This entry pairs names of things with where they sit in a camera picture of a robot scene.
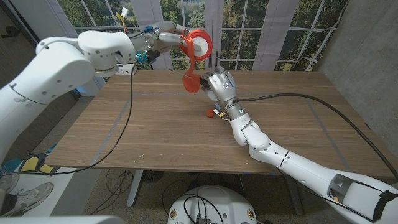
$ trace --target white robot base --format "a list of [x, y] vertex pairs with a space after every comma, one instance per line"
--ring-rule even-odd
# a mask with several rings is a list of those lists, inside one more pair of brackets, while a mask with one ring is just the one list
[[[203, 199], [207, 199], [210, 203], [206, 200], [202, 201], [202, 199], [198, 199], [194, 195], [199, 195]], [[185, 210], [197, 223], [257, 223], [253, 206], [244, 197], [231, 189], [217, 185], [207, 185], [194, 188], [177, 199], [170, 209], [167, 223], [191, 223], [189, 217], [185, 213]]]

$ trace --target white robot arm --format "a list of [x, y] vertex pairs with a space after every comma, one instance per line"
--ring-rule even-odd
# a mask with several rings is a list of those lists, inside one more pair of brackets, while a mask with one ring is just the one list
[[397, 189], [365, 175], [323, 167], [284, 149], [271, 141], [236, 102], [236, 84], [229, 72], [216, 67], [214, 72], [202, 78], [208, 81], [204, 91], [211, 100], [225, 105], [236, 142], [241, 146], [248, 144], [252, 158], [276, 166], [319, 196], [327, 198], [329, 201], [326, 202], [352, 223], [398, 218]]
[[[18, 135], [60, 95], [93, 76], [110, 77], [138, 60], [151, 62], [171, 46], [184, 45], [189, 30], [170, 21], [148, 26], [139, 34], [87, 31], [78, 38], [50, 37], [41, 41], [37, 56], [0, 90], [0, 163]], [[195, 51], [201, 47], [194, 45]]]

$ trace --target wooden table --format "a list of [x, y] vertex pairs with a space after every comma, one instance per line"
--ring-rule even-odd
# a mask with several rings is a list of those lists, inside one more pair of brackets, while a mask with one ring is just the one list
[[[398, 167], [397, 159], [320, 72], [232, 71], [238, 98], [271, 93], [305, 93], [341, 110]], [[139, 70], [133, 77], [132, 115], [119, 144], [99, 168], [270, 174], [234, 140], [227, 121], [205, 111], [214, 108], [203, 92], [185, 91], [171, 71]], [[64, 135], [46, 163], [86, 167], [114, 146], [129, 112], [129, 76], [113, 76]], [[392, 177], [360, 136], [330, 109], [312, 100], [282, 97], [241, 103], [271, 140], [333, 169], [372, 177]]]

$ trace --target power strip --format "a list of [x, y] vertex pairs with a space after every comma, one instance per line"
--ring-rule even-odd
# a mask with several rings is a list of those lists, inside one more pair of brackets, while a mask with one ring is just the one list
[[137, 72], [137, 67], [134, 66], [134, 64], [127, 64], [127, 65], [120, 65], [118, 64], [119, 71], [115, 75], [131, 75], [131, 70], [132, 74], [134, 75]]

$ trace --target sneaker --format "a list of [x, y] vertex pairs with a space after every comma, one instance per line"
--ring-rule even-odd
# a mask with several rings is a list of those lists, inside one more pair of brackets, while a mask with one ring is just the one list
[[22, 216], [25, 212], [40, 205], [50, 195], [53, 188], [53, 183], [44, 183], [35, 189], [16, 195], [15, 207], [2, 216]]
[[19, 175], [7, 175], [0, 179], [0, 189], [3, 189], [7, 194], [11, 192], [17, 185]]

